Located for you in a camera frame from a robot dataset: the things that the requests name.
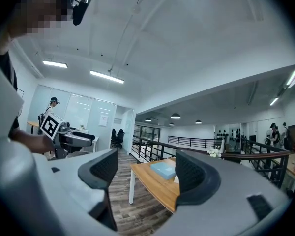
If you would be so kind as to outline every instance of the gray wood floor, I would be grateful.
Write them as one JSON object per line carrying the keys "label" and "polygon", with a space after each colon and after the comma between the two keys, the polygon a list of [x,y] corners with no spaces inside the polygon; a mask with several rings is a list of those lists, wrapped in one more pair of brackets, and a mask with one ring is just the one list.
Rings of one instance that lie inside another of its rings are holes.
{"label": "gray wood floor", "polygon": [[130,164],[137,161],[118,152],[118,171],[109,187],[114,218],[121,235],[151,235],[171,216],[136,179],[133,204],[129,204]]}

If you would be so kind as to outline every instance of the poster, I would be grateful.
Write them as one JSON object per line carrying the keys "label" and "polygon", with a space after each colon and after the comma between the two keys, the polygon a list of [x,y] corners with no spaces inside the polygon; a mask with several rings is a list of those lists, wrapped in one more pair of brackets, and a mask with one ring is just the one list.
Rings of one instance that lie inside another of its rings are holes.
{"label": "poster", "polygon": [[99,126],[106,127],[107,126],[107,121],[108,121],[108,116],[100,115],[100,118],[99,118]]}

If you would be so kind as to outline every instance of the black office chair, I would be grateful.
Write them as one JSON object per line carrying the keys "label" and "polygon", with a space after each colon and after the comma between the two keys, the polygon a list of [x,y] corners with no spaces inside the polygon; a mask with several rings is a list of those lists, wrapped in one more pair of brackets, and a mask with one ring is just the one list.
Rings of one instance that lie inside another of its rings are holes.
{"label": "black office chair", "polygon": [[119,130],[117,137],[112,138],[112,145],[113,148],[122,148],[122,142],[123,142],[123,130]]}
{"label": "black office chair", "polygon": [[112,139],[116,137],[116,130],[113,128],[113,131],[112,131]]}

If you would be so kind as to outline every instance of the white pillar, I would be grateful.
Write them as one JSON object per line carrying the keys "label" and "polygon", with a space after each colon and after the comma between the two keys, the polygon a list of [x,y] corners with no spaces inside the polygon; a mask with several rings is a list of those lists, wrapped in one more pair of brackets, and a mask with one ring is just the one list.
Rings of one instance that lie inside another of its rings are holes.
{"label": "white pillar", "polygon": [[225,139],[222,140],[221,153],[224,153],[224,147],[225,147]]}

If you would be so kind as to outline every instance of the light blue box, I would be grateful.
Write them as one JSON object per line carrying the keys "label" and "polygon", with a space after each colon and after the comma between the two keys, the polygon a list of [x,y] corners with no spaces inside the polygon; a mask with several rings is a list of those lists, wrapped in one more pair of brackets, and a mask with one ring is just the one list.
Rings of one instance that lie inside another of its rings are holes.
{"label": "light blue box", "polygon": [[175,167],[167,163],[151,164],[151,169],[165,179],[171,179],[172,177],[176,176]]}

